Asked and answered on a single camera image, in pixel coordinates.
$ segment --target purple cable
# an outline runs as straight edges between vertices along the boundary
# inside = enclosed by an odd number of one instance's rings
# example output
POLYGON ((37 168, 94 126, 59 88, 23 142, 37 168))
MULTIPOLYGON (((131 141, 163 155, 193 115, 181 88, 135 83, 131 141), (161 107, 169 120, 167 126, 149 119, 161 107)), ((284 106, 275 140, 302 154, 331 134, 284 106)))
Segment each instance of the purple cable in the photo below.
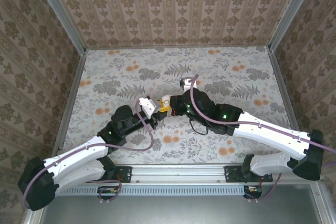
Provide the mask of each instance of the purple cable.
POLYGON ((267 197, 269 197, 269 196, 271 195, 271 193, 273 193, 274 189, 276 188, 277 184, 278 184, 279 181, 280 181, 281 176, 282 176, 282 173, 279 173, 279 176, 278 176, 277 180, 275 181, 275 183, 274 183, 274 185, 273 185, 271 191, 269 191, 265 196, 262 196, 262 197, 260 197, 259 199, 256 199, 256 198, 253 197, 251 194, 247 194, 247 193, 245 193, 245 195, 247 195, 247 196, 250 197, 251 199, 254 199, 255 201, 257 201, 257 200, 262 200, 262 199, 266 199, 267 197))
POLYGON ((98 198, 100 199, 101 202, 106 202, 106 201, 114 200, 116 198, 116 196, 120 193, 121 188, 122 188, 121 182, 119 180, 114 180, 114 179, 110 179, 110 180, 92 180, 92 181, 90 181, 90 183, 97 183, 97 184, 99 184, 99 183, 118 183, 119 184, 118 191, 115 193, 115 195, 112 196, 112 198, 110 198, 108 200, 104 200, 104 199, 101 198, 102 192, 108 190, 106 188, 102 188, 99 191, 99 195, 98 195, 98 198))
POLYGON ((329 148, 327 146, 324 146, 322 144, 318 144, 318 143, 315 143, 313 141, 310 141, 308 139, 305 139, 305 138, 300 138, 298 136, 295 136, 293 134, 290 134, 288 132, 285 132, 285 131, 282 131, 282 130, 278 130, 274 127, 271 127, 271 126, 268 126, 268 125, 265 125, 265 124, 259 124, 259 123, 256 123, 256 122, 246 122, 246 121, 241 121, 241 122, 222 122, 222 121, 217 121, 217 120, 214 120, 214 119, 211 119, 209 117, 207 117, 205 114, 203 114, 199 108, 197 107, 196 103, 195 103, 195 100, 194 100, 194 83, 195 81, 197 80, 198 78, 198 75, 195 75, 195 77, 193 78, 192 82, 191 82, 191 88, 190 88, 190 98, 191 98, 191 103, 193 104, 193 107, 194 109, 198 112, 198 114, 200 114, 201 117, 203 117, 205 120, 208 120, 209 122, 212 122, 212 123, 216 123, 216 124, 221 124, 221 125, 234 125, 234 124, 250 124, 250 125, 255 125, 255 126, 258 126, 258 127, 264 127, 266 129, 269 129, 271 131, 275 131, 277 133, 280 133, 280 134, 283 134, 283 135, 286 135, 286 136, 289 136, 289 137, 292 137, 294 139, 297 139, 297 140, 300 140, 300 141, 303 141, 303 142, 306 142, 308 144, 312 144, 312 145, 315 145, 317 147, 320 147, 322 149, 325 149, 329 152, 332 152, 334 154, 336 154, 336 150, 332 149, 332 148, 329 148))
POLYGON ((144 121, 144 119, 142 118, 141 114, 139 113, 139 100, 136 102, 135 104, 135 112, 137 113, 140 121, 142 122, 142 124, 144 125, 144 128, 148 131, 149 133, 149 136, 151 137, 151 144, 147 147, 147 148, 144 148, 144 149, 133 149, 133 148, 129 148, 129 147, 123 147, 123 146, 117 146, 117 145, 114 145, 114 144, 90 144, 90 145, 87 145, 85 147, 82 147, 78 150, 75 150, 73 152, 70 152, 69 154, 65 155, 64 157, 61 157, 60 159, 58 159, 56 162, 53 162, 51 163, 50 165, 46 166, 45 168, 43 168, 42 170, 40 170, 33 178, 32 180, 29 182, 28 186, 26 187, 26 190, 25 192, 23 193, 23 198, 22 198, 22 205, 24 208, 26 209, 30 209, 30 207, 27 205, 27 202, 26 202, 26 198, 27 198, 27 195, 28 195, 28 192, 31 188, 31 186, 33 185, 33 183, 37 180, 37 178, 43 174, 45 171, 47 171, 48 169, 50 169, 51 167, 53 166, 57 166, 60 162, 62 162, 63 160, 81 152, 81 151, 84 151, 84 150, 87 150, 88 148, 92 148, 92 147, 96 147, 96 146, 105 146, 105 147, 112 147, 112 148, 119 148, 119 149, 123 149, 123 150, 128 150, 128 151, 135 151, 135 152, 145 152, 145 151, 148 151, 150 148, 153 147, 154 145, 154 137, 153 137, 153 134, 151 132, 151 130, 149 129, 149 127, 147 126, 146 122, 144 121))

